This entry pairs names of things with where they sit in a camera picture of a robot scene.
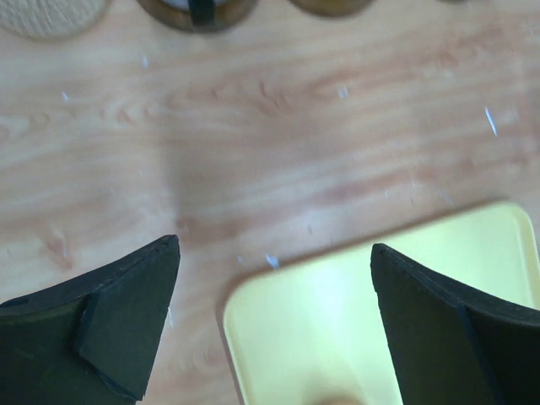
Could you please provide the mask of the pink white mug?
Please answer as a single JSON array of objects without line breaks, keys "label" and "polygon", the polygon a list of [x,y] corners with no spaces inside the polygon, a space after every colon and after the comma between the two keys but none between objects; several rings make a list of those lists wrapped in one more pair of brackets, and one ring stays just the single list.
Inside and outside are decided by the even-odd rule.
[{"label": "pink white mug", "polygon": [[317,402],[315,405],[361,405],[362,402],[354,397],[348,396],[333,396],[326,397]]}]

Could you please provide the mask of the brown wooden coaster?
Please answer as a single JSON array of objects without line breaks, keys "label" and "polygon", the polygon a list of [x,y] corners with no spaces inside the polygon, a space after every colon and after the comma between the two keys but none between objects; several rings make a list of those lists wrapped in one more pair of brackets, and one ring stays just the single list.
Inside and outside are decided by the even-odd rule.
[{"label": "brown wooden coaster", "polygon": [[257,4],[252,0],[138,0],[138,4],[160,23],[192,33],[227,30],[249,15]]},{"label": "brown wooden coaster", "polygon": [[299,9],[319,17],[342,18],[367,8],[371,0],[291,0]]}]

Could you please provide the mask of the grey purple cup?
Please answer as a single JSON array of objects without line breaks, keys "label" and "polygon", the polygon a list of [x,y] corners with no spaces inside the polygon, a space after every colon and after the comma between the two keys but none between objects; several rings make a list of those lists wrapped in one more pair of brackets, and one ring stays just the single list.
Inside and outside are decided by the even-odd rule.
[{"label": "grey purple cup", "polygon": [[215,26],[216,9],[212,0],[164,0],[172,19],[182,27],[209,28]]}]

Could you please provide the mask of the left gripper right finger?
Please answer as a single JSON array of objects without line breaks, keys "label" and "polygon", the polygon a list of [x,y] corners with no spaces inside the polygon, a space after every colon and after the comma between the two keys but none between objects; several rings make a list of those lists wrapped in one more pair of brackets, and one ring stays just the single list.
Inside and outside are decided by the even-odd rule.
[{"label": "left gripper right finger", "polygon": [[405,404],[537,404],[539,312],[435,272],[384,244],[370,257]]}]

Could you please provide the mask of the woven rattan coaster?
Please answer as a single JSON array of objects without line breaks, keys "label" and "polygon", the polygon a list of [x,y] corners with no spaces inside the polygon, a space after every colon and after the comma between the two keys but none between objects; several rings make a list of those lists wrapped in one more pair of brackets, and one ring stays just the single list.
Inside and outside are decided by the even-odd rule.
[{"label": "woven rattan coaster", "polygon": [[1,28],[31,40],[62,40],[95,26],[110,4],[107,0],[4,0]]}]

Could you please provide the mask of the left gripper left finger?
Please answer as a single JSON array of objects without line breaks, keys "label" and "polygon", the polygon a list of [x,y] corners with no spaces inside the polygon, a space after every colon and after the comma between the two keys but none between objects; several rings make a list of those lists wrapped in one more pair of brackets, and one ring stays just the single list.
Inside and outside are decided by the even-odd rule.
[{"label": "left gripper left finger", "polygon": [[129,255],[1,304],[3,404],[143,400],[181,254],[165,235]]}]

